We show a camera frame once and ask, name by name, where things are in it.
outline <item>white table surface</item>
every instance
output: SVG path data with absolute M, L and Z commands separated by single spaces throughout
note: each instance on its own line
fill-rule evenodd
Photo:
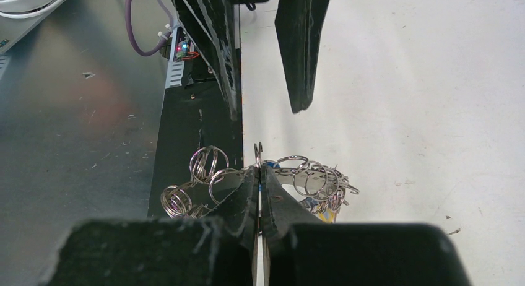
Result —
M 338 164 L 362 190 L 338 222 L 460 228 L 474 285 L 525 285 L 525 0 L 331 0 L 297 115 L 277 2 L 241 7 L 245 162 Z

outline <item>scratch mark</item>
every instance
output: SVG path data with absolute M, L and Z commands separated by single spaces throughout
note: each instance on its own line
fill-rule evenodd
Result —
M 199 121 L 201 122 L 201 128 L 199 128 L 199 143 L 197 145 L 197 149 L 201 148 L 202 142 L 202 109 L 199 109 Z
M 461 228 L 458 228 L 456 229 L 455 231 L 451 232 L 451 233 L 447 233 L 448 235 L 455 235 L 457 233 L 459 233 L 461 231 Z
M 91 117 L 89 118 L 89 122 L 87 124 L 91 123 L 91 119 L 93 119 L 93 115 L 97 112 L 97 110 L 93 110 L 93 113 L 91 113 Z
M 202 224 L 202 229 L 204 229 L 204 231 L 202 232 L 202 235 L 201 235 L 201 238 L 199 239 L 199 242 L 197 243 L 195 248 L 193 248 L 193 250 L 192 250 L 193 254 L 197 254 L 199 252 L 199 249 L 201 249 L 202 245 L 204 244 L 204 241 L 206 240 L 206 238 L 212 232 L 212 229 L 209 228 L 208 225 L 206 225 L 205 223 Z
M 91 79 L 92 77 L 96 76 L 97 74 L 94 74 L 92 72 L 83 72 L 82 75 L 84 75 L 85 79 Z
M 283 200 L 282 196 L 280 196 L 280 195 L 272 196 L 272 198 L 275 199 L 274 202 L 279 202 L 279 201 Z
M 438 214 L 438 212 L 440 211 L 440 207 L 445 203 L 445 201 L 450 197 L 450 194 L 452 194 L 452 192 L 454 191 L 454 189 L 456 189 L 456 187 L 462 183 L 463 180 L 457 182 L 454 187 L 452 187 L 452 189 L 450 189 L 450 191 L 448 191 L 448 193 L 446 194 L 445 198 L 441 201 L 441 203 L 438 205 L 438 208 L 436 209 L 436 211 L 434 212 L 434 214 L 432 215 L 432 218 L 436 217 L 436 215 Z

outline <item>metal ring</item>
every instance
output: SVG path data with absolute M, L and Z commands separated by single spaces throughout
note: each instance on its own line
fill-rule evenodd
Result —
M 206 174 L 206 162 L 208 159 L 208 155 L 212 150 L 214 151 L 214 158 L 212 161 L 210 172 Z M 203 157 L 200 157 L 200 154 L 203 153 L 203 151 L 206 152 L 203 155 Z M 230 161 L 228 160 L 228 156 L 221 149 L 217 148 L 214 145 L 209 145 L 207 147 L 200 148 L 197 152 L 193 154 L 189 161 L 189 172 L 193 180 L 201 184 L 208 184 L 209 180 L 213 177 L 215 173 L 215 168 L 219 159 L 218 152 L 220 152 L 226 160 L 226 168 L 230 167 Z
M 303 163 L 299 164 L 298 167 L 296 168 L 293 168 L 291 170 L 283 170 L 283 169 L 278 169 L 276 170 L 276 173 L 280 176 L 295 176 L 295 175 L 298 175 L 304 171 L 306 171 L 310 165 L 310 160 L 308 159 L 308 157 L 305 157 L 305 156 L 299 156 L 299 155 L 291 155 L 291 156 L 286 156 L 286 157 L 283 157 L 281 159 L 279 159 L 276 163 L 277 164 L 281 164 L 283 162 L 286 162 L 286 161 L 290 161 L 290 160 L 302 160 L 304 161 Z
M 198 218 L 205 216 L 210 211 L 212 211 L 212 209 L 210 209 L 207 204 L 206 205 L 201 204 L 199 207 L 196 207 L 195 209 L 193 209 L 191 214 L 189 214 L 189 216 L 192 218 L 198 219 Z
M 346 195 L 346 190 L 344 188 L 339 188 L 337 192 L 330 198 L 330 209 L 336 213 L 341 206 L 343 205 L 344 198 Z
M 334 174 L 334 178 L 335 178 L 335 187 L 334 187 L 334 190 L 332 193 L 328 194 L 327 193 L 327 196 L 326 197 L 322 197 L 322 198 L 316 198 L 317 200 L 319 201 L 327 201 L 330 199 L 330 197 L 332 197 L 336 192 L 337 192 L 337 189 L 339 189 L 339 178 L 337 177 L 337 173 L 334 171 L 333 168 L 329 167 L 329 168 L 326 168 L 328 171 L 331 171 L 333 174 Z
M 311 213 L 312 214 L 324 214 L 326 212 L 326 208 L 327 208 L 327 202 L 319 202 L 316 206 L 314 206 L 314 208 L 312 208 L 311 210 Z
M 319 162 L 317 161 L 310 161 L 310 166 L 311 165 L 319 165 L 323 170 L 324 170 L 324 167 L 322 164 L 320 164 Z M 321 193 L 321 191 L 324 189 L 324 187 L 326 186 L 326 184 L 328 183 L 328 177 L 327 176 L 324 176 L 324 184 L 322 185 L 322 187 L 319 188 L 319 190 L 317 190 L 315 193 L 310 193 L 308 191 L 308 179 L 310 178 L 311 175 L 313 175 L 313 173 L 308 173 L 308 171 L 306 171 L 306 174 L 308 174 L 308 176 L 306 177 L 306 181 L 305 181 L 305 185 L 304 185 L 304 189 L 306 191 L 306 194 L 305 193 L 302 193 L 301 191 L 299 191 L 299 189 L 297 188 L 297 185 L 295 184 L 295 175 L 293 176 L 292 178 L 292 184 L 293 184 L 293 187 L 295 188 L 295 190 L 297 191 L 297 193 L 301 194 L 302 196 L 306 196 L 306 197 L 315 197 L 317 195 L 319 195 L 319 193 Z
M 234 168 L 224 168 L 222 170 L 219 170 L 218 172 L 214 173 L 214 175 L 212 176 L 211 180 L 210 180 L 210 186 L 209 186 L 209 192 L 210 192 L 210 197 L 211 199 L 213 200 L 214 203 L 216 204 L 219 204 L 220 202 L 218 200 L 215 199 L 215 197 L 213 196 L 213 191 L 212 191 L 212 186 L 220 181 L 222 181 L 222 179 L 224 179 L 224 176 L 222 176 L 221 178 L 219 178 L 219 180 L 217 182 L 215 182 L 215 179 L 220 176 L 220 175 L 226 175 L 228 173 L 233 173 L 233 172 L 238 172 L 238 170 L 234 169 Z
M 352 186 L 350 184 L 347 184 L 344 187 L 347 188 L 347 189 L 350 189 L 350 193 L 352 193 L 352 194 L 359 195 L 359 192 L 361 192 L 361 191 L 359 191 L 359 189 L 357 189 L 356 187 L 354 187 L 354 186 Z

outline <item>metal sheet surface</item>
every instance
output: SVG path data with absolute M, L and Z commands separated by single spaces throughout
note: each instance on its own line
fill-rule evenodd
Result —
M 139 44 L 153 47 L 165 15 L 155 0 L 133 12 Z M 146 217 L 167 62 L 130 47 L 124 0 L 68 0 L 8 53 L 0 285 L 36 285 L 74 223 Z

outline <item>purple cable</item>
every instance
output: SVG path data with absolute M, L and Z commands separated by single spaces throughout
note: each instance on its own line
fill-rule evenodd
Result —
M 170 19 L 170 25 L 174 27 L 173 25 L 173 15 L 171 14 L 170 10 L 164 5 L 164 2 L 162 0 L 157 0 L 159 6 L 162 8 L 162 10 L 166 13 L 168 18 Z
M 155 48 L 153 48 L 151 51 L 148 51 L 148 52 L 142 51 L 139 45 L 137 44 L 137 41 L 135 40 L 135 35 L 133 35 L 133 26 L 131 25 L 131 3 L 132 3 L 132 0 L 126 0 L 126 12 L 124 15 L 126 19 L 126 30 L 128 32 L 129 42 L 131 43 L 131 46 L 137 52 L 137 54 L 144 56 L 144 57 L 151 56 L 155 54 L 156 52 L 158 52 L 160 48 L 166 43 L 166 38 L 161 37 L 157 46 L 155 46 Z M 164 6 L 164 4 L 162 4 L 161 6 L 163 7 L 163 9 L 165 8 L 165 11 L 169 12 L 169 10 L 166 8 L 166 6 Z M 163 35 L 165 37 L 169 37 L 171 35 L 171 31 L 167 31 Z

